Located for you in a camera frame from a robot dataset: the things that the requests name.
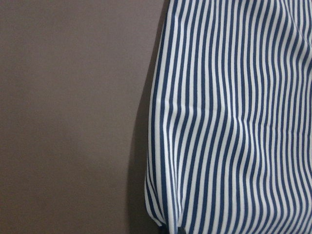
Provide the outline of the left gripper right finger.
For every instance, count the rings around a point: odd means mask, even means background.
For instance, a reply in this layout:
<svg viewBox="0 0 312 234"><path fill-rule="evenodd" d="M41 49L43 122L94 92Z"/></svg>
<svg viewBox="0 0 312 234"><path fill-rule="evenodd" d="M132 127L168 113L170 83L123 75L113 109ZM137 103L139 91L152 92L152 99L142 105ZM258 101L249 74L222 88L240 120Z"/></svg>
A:
<svg viewBox="0 0 312 234"><path fill-rule="evenodd" d="M185 234L185 229L183 227L178 227L178 234Z"/></svg>

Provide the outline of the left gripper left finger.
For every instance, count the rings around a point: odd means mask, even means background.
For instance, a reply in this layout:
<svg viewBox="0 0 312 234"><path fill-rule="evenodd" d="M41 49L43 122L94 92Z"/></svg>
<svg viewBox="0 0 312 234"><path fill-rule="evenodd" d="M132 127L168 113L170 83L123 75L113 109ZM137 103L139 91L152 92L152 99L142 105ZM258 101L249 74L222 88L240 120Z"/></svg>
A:
<svg viewBox="0 0 312 234"><path fill-rule="evenodd" d="M166 226L160 226L158 229L158 234L168 234L168 228Z"/></svg>

